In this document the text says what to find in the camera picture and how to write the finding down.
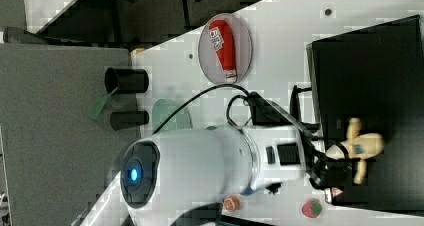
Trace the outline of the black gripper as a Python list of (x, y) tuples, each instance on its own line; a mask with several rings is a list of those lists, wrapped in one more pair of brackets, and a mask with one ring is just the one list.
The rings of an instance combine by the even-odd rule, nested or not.
[(349, 152), (341, 142), (329, 147), (324, 154), (315, 148), (311, 135), (301, 132), (300, 141), (305, 159), (306, 173), (310, 176), (309, 182), (314, 189), (324, 190), (330, 187), (343, 187), (354, 183), (354, 177), (357, 172), (355, 163), (330, 162), (326, 165), (327, 157), (334, 160), (349, 158)]

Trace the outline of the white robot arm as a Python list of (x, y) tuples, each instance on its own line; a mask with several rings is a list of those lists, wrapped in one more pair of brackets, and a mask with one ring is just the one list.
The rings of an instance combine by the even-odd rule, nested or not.
[(124, 148), (103, 193), (72, 226), (202, 226), (217, 222), (224, 200), (313, 176), (342, 162), (291, 127), (180, 129)]

